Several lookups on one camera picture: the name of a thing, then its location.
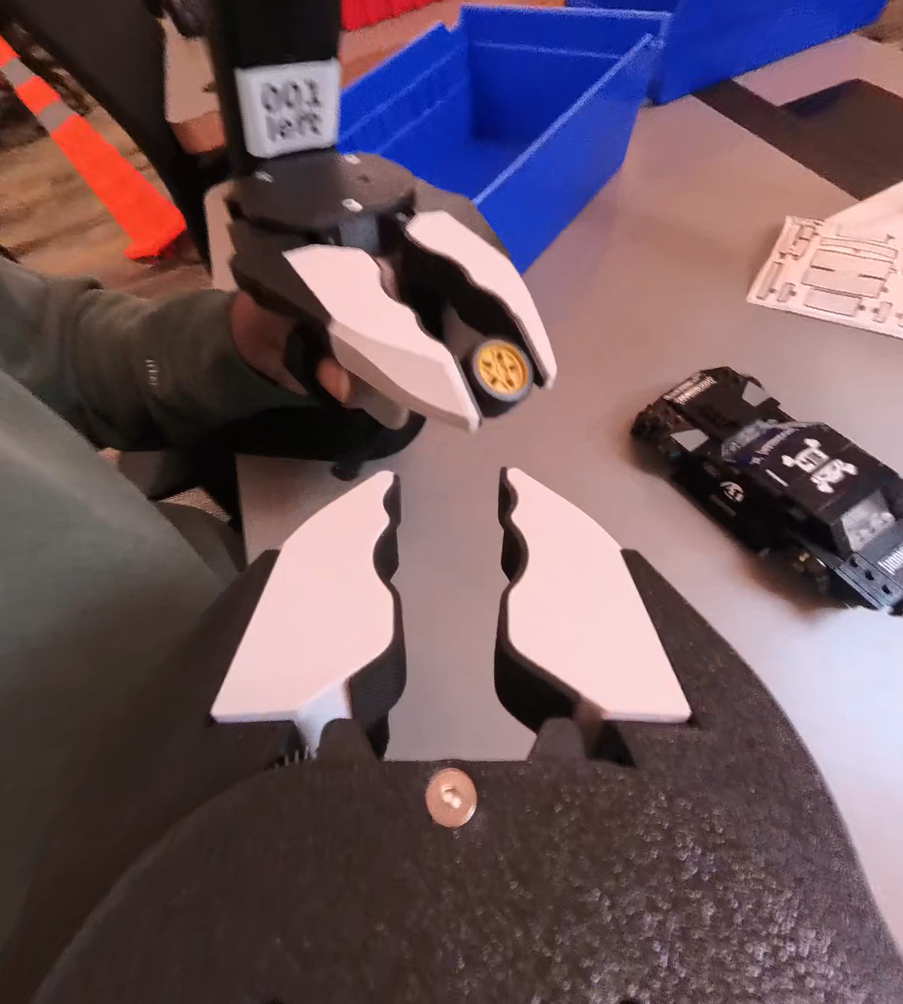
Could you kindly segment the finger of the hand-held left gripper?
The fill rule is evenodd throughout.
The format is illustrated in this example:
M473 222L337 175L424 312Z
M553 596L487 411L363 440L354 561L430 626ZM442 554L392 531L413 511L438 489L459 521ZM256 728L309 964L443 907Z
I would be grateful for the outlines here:
M412 303L452 309L487 340L520 348L531 381L551 389L557 360L529 287L508 255L446 210L402 223L402 281Z
M366 251L307 245L283 253L287 294L324 329L331 355L361 384L357 407L390 428L414 413L475 432L481 411L449 349L418 314L384 288L379 263Z

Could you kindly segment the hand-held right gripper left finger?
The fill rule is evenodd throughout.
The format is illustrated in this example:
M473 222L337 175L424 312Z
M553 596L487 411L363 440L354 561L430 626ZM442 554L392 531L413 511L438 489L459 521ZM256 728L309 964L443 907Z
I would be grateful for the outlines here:
M401 485L377 473L283 543L210 709L220 725L291 722L318 750L356 721L384 754L405 690L399 567Z

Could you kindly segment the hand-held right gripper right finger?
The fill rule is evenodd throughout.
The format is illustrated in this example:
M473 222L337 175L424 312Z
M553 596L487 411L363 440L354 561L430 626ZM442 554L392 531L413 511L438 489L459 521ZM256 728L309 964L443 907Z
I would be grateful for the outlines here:
M623 548L593 518L517 467L502 468L495 693L533 733L574 721L683 726L692 710Z

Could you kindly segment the black lego wheel gold hub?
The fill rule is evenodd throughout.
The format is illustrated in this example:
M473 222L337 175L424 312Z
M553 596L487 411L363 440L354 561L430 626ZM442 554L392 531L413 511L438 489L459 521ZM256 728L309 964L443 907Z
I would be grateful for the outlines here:
M465 376L483 419L499 418L532 394L536 372L520 345L485 337L465 357Z

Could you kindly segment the blue storage bin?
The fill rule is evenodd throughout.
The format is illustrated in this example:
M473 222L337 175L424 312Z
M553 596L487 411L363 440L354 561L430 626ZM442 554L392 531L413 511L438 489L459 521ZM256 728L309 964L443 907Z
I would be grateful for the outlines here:
M524 272L620 171L669 18L464 5L345 89L338 150L466 197Z
M666 105L875 22L885 1L568 1L662 16L650 99Z

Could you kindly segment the black lego car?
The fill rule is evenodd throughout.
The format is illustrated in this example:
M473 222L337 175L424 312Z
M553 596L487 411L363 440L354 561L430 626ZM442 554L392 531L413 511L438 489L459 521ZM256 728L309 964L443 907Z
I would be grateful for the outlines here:
M699 370L633 420L675 486L830 600L903 617L903 478L759 381Z

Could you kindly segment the person's left forearm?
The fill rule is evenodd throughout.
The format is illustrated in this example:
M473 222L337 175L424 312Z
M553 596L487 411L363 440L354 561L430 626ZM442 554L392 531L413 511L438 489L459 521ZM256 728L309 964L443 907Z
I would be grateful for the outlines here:
M45 430L54 415L97 447L150 450L282 407L235 344L233 301L142 298L0 254L0 420Z

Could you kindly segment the person's left hand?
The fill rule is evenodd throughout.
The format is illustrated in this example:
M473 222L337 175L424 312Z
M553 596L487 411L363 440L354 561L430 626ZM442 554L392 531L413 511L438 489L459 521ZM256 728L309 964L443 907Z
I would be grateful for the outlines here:
M293 395L311 394L287 365L290 342L294 339L294 320L262 308L245 292L237 292L232 297L231 328L237 353L251 369ZM319 358L312 385L341 407L352 407L357 382L335 358Z

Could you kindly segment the red storage bin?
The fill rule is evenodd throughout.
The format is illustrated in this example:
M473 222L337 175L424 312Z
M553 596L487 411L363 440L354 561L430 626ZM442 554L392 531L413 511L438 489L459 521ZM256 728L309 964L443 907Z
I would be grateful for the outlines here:
M453 24L462 4L462 1L342 1L342 27L346 32L354 32L391 25Z

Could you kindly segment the orange plastic item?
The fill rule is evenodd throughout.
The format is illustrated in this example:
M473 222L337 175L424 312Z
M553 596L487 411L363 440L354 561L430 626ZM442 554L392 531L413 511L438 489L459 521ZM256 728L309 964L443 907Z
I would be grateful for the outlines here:
M126 256L140 262L167 256L186 232L180 210L26 66L1 34L0 73L120 225L129 240Z

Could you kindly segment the white sticker sheet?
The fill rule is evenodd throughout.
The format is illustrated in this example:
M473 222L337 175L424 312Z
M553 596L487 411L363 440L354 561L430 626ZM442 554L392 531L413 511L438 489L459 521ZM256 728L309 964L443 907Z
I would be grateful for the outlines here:
M903 233L787 216L746 301L903 341Z

